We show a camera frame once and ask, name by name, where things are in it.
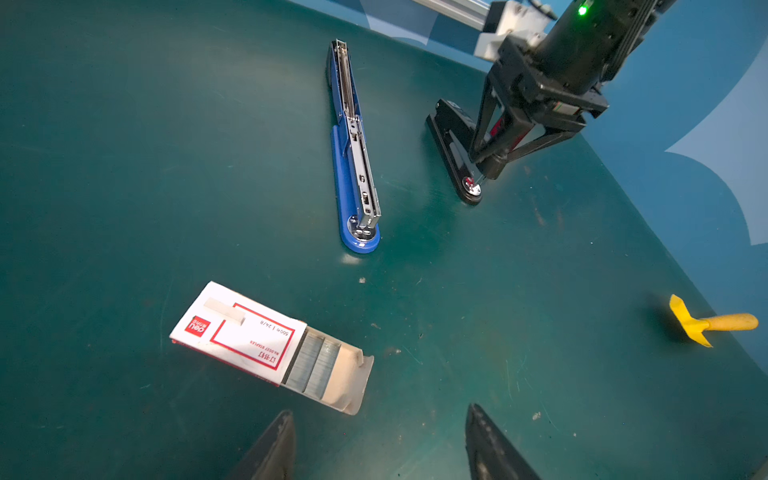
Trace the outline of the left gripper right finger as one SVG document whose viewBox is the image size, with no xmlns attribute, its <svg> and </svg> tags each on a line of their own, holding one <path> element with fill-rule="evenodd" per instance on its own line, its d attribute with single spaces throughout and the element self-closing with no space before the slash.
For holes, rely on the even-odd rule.
<svg viewBox="0 0 768 480">
<path fill-rule="evenodd" d="M 468 406 L 465 442 L 472 480 L 539 480 L 504 433 L 476 403 Z"/>
</svg>

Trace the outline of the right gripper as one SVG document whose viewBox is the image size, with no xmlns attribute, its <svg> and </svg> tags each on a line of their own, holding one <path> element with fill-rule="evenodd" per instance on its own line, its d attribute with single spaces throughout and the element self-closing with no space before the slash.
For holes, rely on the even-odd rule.
<svg viewBox="0 0 768 480">
<path fill-rule="evenodd" d="M 672 1 L 574 1 L 535 44 L 507 36 L 485 80 L 470 160 L 496 180 L 505 166 L 571 139 L 608 103 L 613 80 Z M 532 140 L 529 131 L 543 130 Z"/>
</svg>

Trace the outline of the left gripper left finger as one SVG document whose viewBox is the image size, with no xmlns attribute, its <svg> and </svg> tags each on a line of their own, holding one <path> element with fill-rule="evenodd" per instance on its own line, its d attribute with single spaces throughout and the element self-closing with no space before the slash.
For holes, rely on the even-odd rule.
<svg viewBox="0 0 768 480">
<path fill-rule="evenodd" d="M 227 475 L 228 479 L 289 480 L 294 478 L 296 430 L 291 411 L 281 411 L 256 443 Z"/>
</svg>

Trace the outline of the red white staple box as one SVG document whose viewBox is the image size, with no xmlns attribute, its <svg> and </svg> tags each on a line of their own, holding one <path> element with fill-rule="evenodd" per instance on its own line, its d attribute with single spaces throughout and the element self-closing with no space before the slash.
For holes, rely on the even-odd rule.
<svg viewBox="0 0 768 480">
<path fill-rule="evenodd" d="M 374 364 L 360 348 L 213 281 L 169 338 L 350 416 L 360 410 Z"/>
</svg>

